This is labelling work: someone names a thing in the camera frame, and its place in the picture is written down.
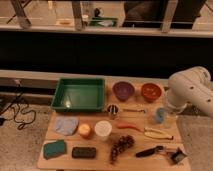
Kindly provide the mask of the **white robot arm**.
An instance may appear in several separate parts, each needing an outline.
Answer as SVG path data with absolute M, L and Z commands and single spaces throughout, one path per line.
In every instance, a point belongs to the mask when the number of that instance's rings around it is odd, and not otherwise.
M 209 87 L 210 82 L 210 72 L 200 66 L 172 74 L 163 98 L 166 111 L 164 127 L 170 128 L 188 103 L 213 118 L 213 90 Z

